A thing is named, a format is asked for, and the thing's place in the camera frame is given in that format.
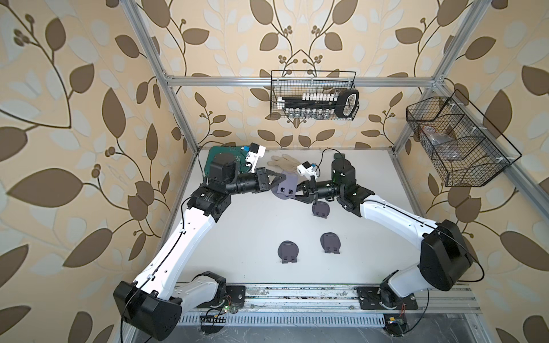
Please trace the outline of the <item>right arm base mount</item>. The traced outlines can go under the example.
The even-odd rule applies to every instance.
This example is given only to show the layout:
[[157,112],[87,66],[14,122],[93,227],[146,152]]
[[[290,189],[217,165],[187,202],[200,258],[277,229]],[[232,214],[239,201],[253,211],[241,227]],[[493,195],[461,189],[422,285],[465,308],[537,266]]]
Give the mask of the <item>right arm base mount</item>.
[[417,310],[414,294],[398,297],[390,288],[379,286],[356,287],[357,298],[362,310]]

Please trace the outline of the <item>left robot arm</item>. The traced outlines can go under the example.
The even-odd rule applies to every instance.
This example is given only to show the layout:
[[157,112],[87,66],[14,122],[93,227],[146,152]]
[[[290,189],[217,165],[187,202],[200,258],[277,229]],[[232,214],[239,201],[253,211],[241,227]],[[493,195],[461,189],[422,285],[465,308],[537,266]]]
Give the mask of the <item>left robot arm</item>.
[[198,274],[184,286],[180,297],[174,297],[173,292],[192,253],[230,206],[232,196],[268,192],[286,179],[265,167],[250,167],[246,173],[240,169],[232,154],[222,153],[213,159],[208,175],[181,205],[182,221],[164,246],[133,282],[120,282],[114,290],[122,323],[163,341],[184,313],[201,304],[214,309],[229,304],[226,279],[213,272]]

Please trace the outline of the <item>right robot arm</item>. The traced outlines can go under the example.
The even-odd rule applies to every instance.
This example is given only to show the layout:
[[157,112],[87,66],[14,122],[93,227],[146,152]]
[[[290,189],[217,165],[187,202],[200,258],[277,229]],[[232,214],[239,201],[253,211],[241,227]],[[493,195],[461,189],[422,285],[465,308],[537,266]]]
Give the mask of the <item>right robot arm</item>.
[[328,181],[317,181],[317,170],[309,162],[297,166],[297,173],[306,180],[298,184],[296,200],[306,204],[337,200],[344,210],[382,225],[420,252],[419,263],[393,272],[380,283],[377,293],[385,307],[394,307],[396,301],[421,290],[447,292],[477,262],[454,222],[428,220],[390,204],[357,183],[356,170],[348,160],[333,160]]

